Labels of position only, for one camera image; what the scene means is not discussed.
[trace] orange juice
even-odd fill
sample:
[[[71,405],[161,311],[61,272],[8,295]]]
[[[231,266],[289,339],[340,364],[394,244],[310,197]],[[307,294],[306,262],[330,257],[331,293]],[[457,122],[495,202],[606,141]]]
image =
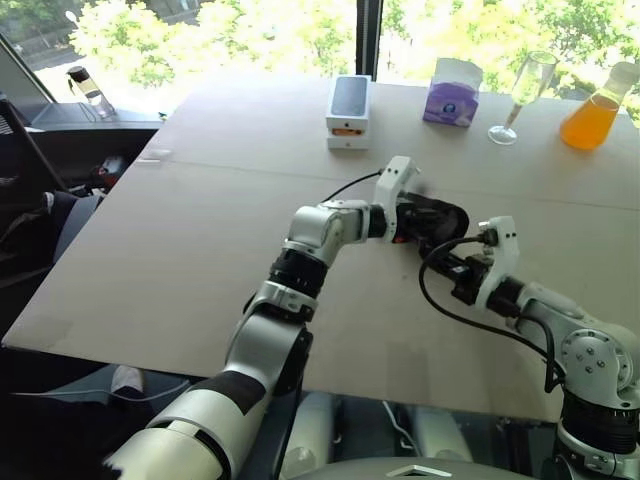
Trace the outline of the orange juice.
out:
[[[560,136],[568,145],[592,150],[604,143],[618,113],[618,103],[605,96],[592,95],[560,127]]]

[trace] champagne flute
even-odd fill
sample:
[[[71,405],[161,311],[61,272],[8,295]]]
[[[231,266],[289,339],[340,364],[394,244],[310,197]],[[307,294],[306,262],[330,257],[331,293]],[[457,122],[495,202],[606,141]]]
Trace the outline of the champagne flute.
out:
[[[496,125],[489,129],[489,138],[499,145],[513,145],[518,135],[511,125],[524,105],[535,102],[549,86],[558,59],[547,52],[529,52],[518,70],[516,82],[511,90],[511,98],[515,105],[504,125]]]

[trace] black cable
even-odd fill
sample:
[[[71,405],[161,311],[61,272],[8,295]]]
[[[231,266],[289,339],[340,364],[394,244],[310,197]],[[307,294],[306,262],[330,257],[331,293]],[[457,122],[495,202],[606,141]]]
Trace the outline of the black cable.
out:
[[[464,323],[465,325],[469,325],[471,327],[479,328],[480,330],[485,330],[487,332],[495,333],[496,335],[501,335],[503,337],[507,337],[507,338],[510,338],[512,340],[515,340],[516,342],[519,342],[519,343],[529,347],[530,349],[534,350],[535,352],[537,352],[540,355],[542,355],[543,357],[545,357],[545,359],[547,361],[547,373],[546,373],[546,378],[545,378],[545,392],[549,393],[551,390],[553,390],[553,388],[556,385],[558,385],[559,383],[562,382],[562,369],[561,369],[560,365],[555,361],[555,348],[554,348],[554,342],[553,342],[553,334],[552,334],[551,330],[549,329],[548,325],[544,324],[543,322],[539,321],[538,319],[534,319],[533,317],[526,317],[526,316],[521,317],[521,318],[524,318],[524,319],[527,319],[527,320],[534,321],[535,323],[540,325],[540,327],[544,330],[545,336],[546,336],[546,339],[547,339],[547,351],[544,351],[543,349],[541,349],[537,345],[533,344],[532,342],[530,342],[526,338],[522,338],[521,336],[519,336],[519,335],[517,335],[515,333],[511,333],[509,331],[502,330],[500,328],[491,327],[489,325],[484,325],[482,323],[475,322],[473,320],[469,320],[468,318],[465,318],[465,317],[463,317],[461,315],[458,315],[456,313],[450,312],[449,310],[447,310],[446,308],[444,308],[440,304],[438,304],[433,299],[433,297],[431,297],[431,295],[429,294],[429,292],[427,290],[427,286],[425,284],[425,279],[424,279],[424,274],[427,271],[427,268],[429,268],[431,265],[433,265],[433,261],[435,260],[435,258],[437,256],[439,256],[443,252],[448,252],[448,251],[452,250],[457,245],[460,245],[460,244],[463,244],[463,243],[474,243],[474,242],[481,242],[481,241],[482,241],[481,237],[455,238],[453,240],[449,240],[448,242],[444,242],[443,244],[441,244],[438,247],[434,248],[429,253],[429,255],[427,255],[427,257],[424,259],[424,261],[422,262],[422,265],[420,266],[420,271],[418,273],[418,283],[420,284],[420,290],[422,292],[422,295],[424,296],[424,298],[426,298],[427,302],[429,302],[429,304],[433,308],[435,308],[437,311],[439,311],[443,315],[446,315],[447,317],[452,318],[453,320],[456,320],[458,322]],[[558,376],[558,378],[556,378],[555,380],[553,380],[553,372],[554,371],[556,372],[556,375]]]
[[[278,460],[273,467],[271,474],[272,480],[278,480],[280,478],[280,470],[282,470],[282,463],[284,462],[284,455],[287,453],[287,444],[289,443],[289,437],[291,437],[291,431],[293,430],[293,423],[296,419],[296,413],[298,412],[298,405],[300,405],[300,397],[302,396],[302,377],[296,387],[295,397],[293,399],[293,407],[291,408],[291,415],[289,416],[289,424],[287,430],[282,437],[282,443],[280,444],[280,452],[278,453]]]
[[[369,180],[370,178],[373,177],[377,177],[379,175],[382,175],[382,171],[383,169],[378,170],[375,173],[370,173],[369,175],[365,175],[364,177],[360,177],[355,179],[353,182],[349,182],[347,183],[344,187],[340,187],[338,190],[336,190],[335,192],[333,192],[331,195],[329,195],[327,198],[325,198],[322,202],[320,203],[324,203],[324,202],[328,202],[329,200],[331,200],[333,197],[335,197],[336,195],[338,195],[339,193],[344,192],[347,188],[349,187],[353,187],[356,183],[360,183],[360,182],[364,182],[365,180]]]

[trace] glass bottle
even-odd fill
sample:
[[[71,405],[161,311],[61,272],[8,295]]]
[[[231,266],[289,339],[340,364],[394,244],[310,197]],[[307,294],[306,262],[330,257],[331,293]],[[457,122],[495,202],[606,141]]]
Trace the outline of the glass bottle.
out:
[[[116,114],[115,109],[104,96],[102,90],[98,88],[96,82],[93,81],[93,78],[91,78],[86,68],[80,66],[72,67],[67,71],[67,75],[70,77],[69,87],[72,86],[71,81],[73,80],[76,87],[78,87],[87,98],[89,104],[101,118],[107,118]]]
[[[562,122],[560,136],[567,145],[593,150],[607,139],[626,93],[640,80],[640,65],[616,63],[609,80]]]

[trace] window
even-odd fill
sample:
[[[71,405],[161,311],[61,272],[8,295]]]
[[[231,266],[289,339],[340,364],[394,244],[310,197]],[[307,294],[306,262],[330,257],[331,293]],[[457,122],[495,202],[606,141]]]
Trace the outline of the window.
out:
[[[115,106],[166,112],[216,67],[355,71],[355,1],[8,0],[0,32],[59,102],[87,69]]]
[[[640,63],[640,0],[385,0],[377,79],[427,85],[437,58],[454,57],[506,93],[535,49],[560,59],[544,95],[584,99],[616,62]],[[625,107],[640,126],[640,85]]]

